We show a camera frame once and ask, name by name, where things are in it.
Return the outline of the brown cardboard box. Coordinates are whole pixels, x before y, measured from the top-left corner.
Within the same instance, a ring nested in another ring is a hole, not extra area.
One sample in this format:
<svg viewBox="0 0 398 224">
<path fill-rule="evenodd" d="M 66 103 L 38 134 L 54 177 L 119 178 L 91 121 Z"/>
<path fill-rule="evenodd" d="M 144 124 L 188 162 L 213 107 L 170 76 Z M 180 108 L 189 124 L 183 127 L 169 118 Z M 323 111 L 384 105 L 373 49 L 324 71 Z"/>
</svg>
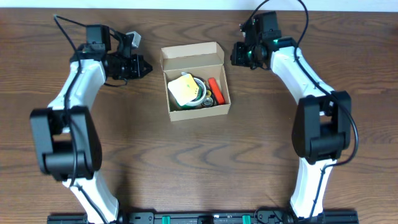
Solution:
<svg viewBox="0 0 398 224">
<path fill-rule="evenodd" d="M 228 113 L 231 98 L 224 69 L 224 51 L 217 42 L 163 47 L 160 50 L 160 64 L 165 84 L 180 77 L 182 72 L 191 73 L 194 77 L 204 81 L 214 78 L 225 100 L 223 105 L 209 108 L 199 105 L 196 108 L 185 110 L 178 105 L 169 89 L 166 89 L 167 107 L 171 121 Z"/>
</svg>

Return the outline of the black teardrop tape measure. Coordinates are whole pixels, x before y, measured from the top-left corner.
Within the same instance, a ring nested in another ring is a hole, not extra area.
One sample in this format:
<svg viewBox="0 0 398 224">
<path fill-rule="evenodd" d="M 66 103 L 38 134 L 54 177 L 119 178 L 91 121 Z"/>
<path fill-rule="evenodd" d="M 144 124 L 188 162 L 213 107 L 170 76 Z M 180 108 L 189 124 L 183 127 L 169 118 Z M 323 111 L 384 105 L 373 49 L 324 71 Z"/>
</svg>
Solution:
<svg viewBox="0 0 398 224">
<path fill-rule="evenodd" d="M 213 96 L 211 90 L 207 90 L 206 91 L 206 96 L 205 96 L 205 98 L 204 98 L 204 100 L 202 102 L 202 106 L 205 107 L 205 108 L 209 108 L 209 107 L 212 107 L 214 105 L 216 105 L 216 101 L 214 99 L 214 96 Z"/>
</svg>

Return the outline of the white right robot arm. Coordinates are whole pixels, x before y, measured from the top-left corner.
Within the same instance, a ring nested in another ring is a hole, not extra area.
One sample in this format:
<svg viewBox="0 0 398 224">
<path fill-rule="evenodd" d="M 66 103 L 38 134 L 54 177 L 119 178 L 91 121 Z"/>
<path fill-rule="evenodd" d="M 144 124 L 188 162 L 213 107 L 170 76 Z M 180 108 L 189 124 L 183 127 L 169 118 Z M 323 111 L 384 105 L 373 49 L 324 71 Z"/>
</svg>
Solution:
<svg viewBox="0 0 398 224">
<path fill-rule="evenodd" d="M 292 145 L 299 167 L 290 198 L 291 217 L 296 222 L 320 223 L 329 176 L 351 140 L 351 98 L 346 91 L 327 85 L 308 64 L 298 43 L 282 35 L 276 12 L 252 15 L 240 30 L 244 41 L 235 43 L 232 65 L 270 70 L 297 104 Z"/>
</svg>

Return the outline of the green tape roll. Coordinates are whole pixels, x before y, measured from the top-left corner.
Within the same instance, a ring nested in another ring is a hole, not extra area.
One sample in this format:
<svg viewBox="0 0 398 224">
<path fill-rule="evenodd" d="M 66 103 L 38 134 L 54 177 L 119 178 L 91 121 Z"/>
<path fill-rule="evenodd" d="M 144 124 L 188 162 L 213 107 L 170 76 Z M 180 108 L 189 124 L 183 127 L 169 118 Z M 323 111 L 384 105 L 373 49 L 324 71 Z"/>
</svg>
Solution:
<svg viewBox="0 0 398 224">
<path fill-rule="evenodd" d="M 199 103 L 197 105 L 194 105 L 192 103 L 187 103 L 186 105 L 181 106 L 181 109 L 182 110 L 197 110 L 202 107 L 203 107 L 202 103 Z"/>
</svg>

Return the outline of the red stapler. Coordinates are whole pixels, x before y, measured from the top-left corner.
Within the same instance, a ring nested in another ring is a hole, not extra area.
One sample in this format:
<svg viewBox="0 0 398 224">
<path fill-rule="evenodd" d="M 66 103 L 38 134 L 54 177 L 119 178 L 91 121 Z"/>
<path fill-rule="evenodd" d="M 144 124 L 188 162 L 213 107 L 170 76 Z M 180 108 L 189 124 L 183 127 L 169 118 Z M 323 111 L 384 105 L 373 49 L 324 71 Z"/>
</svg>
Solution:
<svg viewBox="0 0 398 224">
<path fill-rule="evenodd" d="M 224 97 L 222 95 L 222 92 L 221 92 L 217 82 L 216 82 L 216 79 L 213 78 L 213 77 L 209 78 L 208 79 L 208 84 L 209 84 L 209 87 L 210 87 L 211 91 L 213 92 L 213 95 L 215 97 L 215 100 L 216 100 L 217 104 L 218 105 L 224 105 L 225 104 L 225 99 L 224 99 Z"/>
</svg>

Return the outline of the beige masking tape roll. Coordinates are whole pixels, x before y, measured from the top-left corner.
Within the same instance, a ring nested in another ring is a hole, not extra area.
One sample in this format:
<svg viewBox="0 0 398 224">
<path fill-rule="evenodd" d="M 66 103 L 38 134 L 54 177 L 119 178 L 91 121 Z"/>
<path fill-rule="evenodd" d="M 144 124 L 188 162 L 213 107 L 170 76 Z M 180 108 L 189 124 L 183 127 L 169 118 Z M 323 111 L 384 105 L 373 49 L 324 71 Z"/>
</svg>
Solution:
<svg viewBox="0 0 398 224">
<path fill-rule="evenodd" d="M 203 100 L 204 100 L 204 98 L 206 96 L 207 89 L 206 89 L 205 82 L 202 79 L 196 78 L 196 77 L 194 77 L 193 79 L 194 79 L 195 83 L 199 87 L 199 92 L 198 92 L 198 96 L 193 101 L 190 101 L 188 103 L 192 103 L 194 105 L 197 105 L 197 104 L 203 102 Z"/>
</svg>

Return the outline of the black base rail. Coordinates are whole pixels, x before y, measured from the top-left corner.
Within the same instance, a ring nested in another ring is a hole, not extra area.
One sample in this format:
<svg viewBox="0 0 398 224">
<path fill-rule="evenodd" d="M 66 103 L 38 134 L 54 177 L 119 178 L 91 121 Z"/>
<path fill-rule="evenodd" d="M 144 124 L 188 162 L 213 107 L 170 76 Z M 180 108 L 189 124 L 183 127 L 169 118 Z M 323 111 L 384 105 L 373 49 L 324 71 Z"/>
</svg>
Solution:
<svg viewBox="0 0 398 224">
<path fill-rule="evenodd" d="M 229 213 L 130 213 L 114 221 L 128 224 L 358 224 L 354 210 L 325 210 L 310 219 L 295 218 L 282 210 Z"/>
</svg>

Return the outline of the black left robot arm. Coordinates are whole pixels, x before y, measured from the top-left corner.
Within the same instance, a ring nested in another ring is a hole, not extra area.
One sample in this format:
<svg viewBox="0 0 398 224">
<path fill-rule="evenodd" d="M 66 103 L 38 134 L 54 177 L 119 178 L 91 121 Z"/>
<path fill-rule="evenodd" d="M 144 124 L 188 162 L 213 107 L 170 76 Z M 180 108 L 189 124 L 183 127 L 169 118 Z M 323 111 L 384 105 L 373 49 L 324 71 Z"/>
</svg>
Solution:
<svg viewBox="0 0 398 224">
<path fill-rule="evenodd" d="M 70 189 L 85 209 L 83 215 L 50 215 L 47 223 L 129 223 L 100 171 L 102 147 L 90 110 L 108 78 L 143 78 L 152 66 L 132 52 L 141 41 L 137 32 L 123 34 L 100 24 L 85 29 L 86 42 L 74 47 L 60 93 L 30 114 L 41 172 Z"/>
</svg>

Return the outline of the yellow sticky note pad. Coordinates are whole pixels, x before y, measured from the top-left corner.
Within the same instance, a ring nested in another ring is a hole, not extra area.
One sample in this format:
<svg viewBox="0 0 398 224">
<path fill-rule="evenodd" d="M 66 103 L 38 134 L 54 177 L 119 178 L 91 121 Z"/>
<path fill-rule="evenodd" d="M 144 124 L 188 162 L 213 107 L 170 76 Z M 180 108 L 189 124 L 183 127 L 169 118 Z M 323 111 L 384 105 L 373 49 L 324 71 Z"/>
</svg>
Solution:
<svg viewBox="0 0 398 224">
<path fill-rule="evenodd" d="M 191 73 L 183 72 L 182 75 L 167 84 L 169 91 L 180 106 L 195 100 L 199 93 L 199 86 Z"/>
</svg>

